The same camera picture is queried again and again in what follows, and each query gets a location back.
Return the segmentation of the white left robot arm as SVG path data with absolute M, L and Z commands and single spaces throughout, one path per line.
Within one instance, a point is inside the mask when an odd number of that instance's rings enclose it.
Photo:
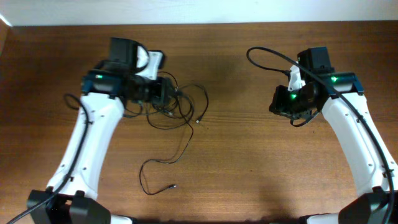
M 127 101 L 165 105 L 173 88 L 158 77 L 161 50 L 147 50 L 130 39 L 111 38 L 108 58 L 84 77 L 76 98 L 78 117 L 63 159 L 45 190 L 27 201 L 34 223 L 135 223 L 98 203 L 98 184 L 114 130 Z

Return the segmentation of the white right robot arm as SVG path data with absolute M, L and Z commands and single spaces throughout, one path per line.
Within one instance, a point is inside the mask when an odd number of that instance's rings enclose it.
M 358 198 L 336 213 L 299 218 L 299 223 L 397 223 L 397 162 L 382 140 L 353 72 L 335 72 L 326 47 L 304 50 L 276 88 L 269 110 L 308 123 L 322 114 L 348 161 Z

